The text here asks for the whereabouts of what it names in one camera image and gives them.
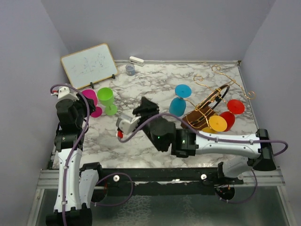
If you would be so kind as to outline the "magenta wine glass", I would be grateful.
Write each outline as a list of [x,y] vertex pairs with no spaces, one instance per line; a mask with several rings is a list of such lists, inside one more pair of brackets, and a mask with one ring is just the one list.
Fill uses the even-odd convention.
[[96,93],[92,89],[86,89],[82,91],[83,95],[89,99],[92,99],[94,101],[94,105],[96,106],[95,111],[91,114],[91,117],[98,118],[102,115],[103,111],[101,107],[97,106],[98,104],[98,98],[96,96]]

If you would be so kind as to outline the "green wine glass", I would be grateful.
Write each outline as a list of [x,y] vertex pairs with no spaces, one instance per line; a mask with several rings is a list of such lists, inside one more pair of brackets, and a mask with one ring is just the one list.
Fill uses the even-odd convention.
[[114,94],[111,88],[101,88],[97,92],[97,98],[100,103],[105,107],[106,115],[112,116],[117,113],[117,106],[114,105]]

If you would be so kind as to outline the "blue wine glass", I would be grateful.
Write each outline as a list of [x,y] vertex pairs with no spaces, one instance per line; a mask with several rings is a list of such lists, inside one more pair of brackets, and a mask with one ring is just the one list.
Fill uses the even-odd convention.
[[186,109],[186,101],[192,94],[191,88],[188,85],[180,84],[175,88],[176,97],[171,101],[169,106],[169,113],[180,117],[184,115]]

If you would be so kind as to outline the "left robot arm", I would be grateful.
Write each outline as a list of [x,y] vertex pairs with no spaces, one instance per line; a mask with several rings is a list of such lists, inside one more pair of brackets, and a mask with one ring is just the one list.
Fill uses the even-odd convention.
[[56,104],[59,119],[55,150],[59,159],[59,183],[54,212],[46,216],[48,226],[90,226],[90,203],[94,187],[103,182],[98,162],[80,165],[86,117],[95,111],[92,99],[64,99]]

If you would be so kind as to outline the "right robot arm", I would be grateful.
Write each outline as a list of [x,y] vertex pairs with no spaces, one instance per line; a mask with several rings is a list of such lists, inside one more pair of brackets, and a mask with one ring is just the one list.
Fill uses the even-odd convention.
[[277,168],[265,129],[241,136],[178,129],[174,122],[163,118],[159,106],[146,97],[141,98],[133,115],[140,118],[137,129],[145,133],[158,151],[170,150],[179,158],[211,153],[233,155],[233,159],[218,163],[215,176],[221,184],[227,184],[246,171],[274,171]]

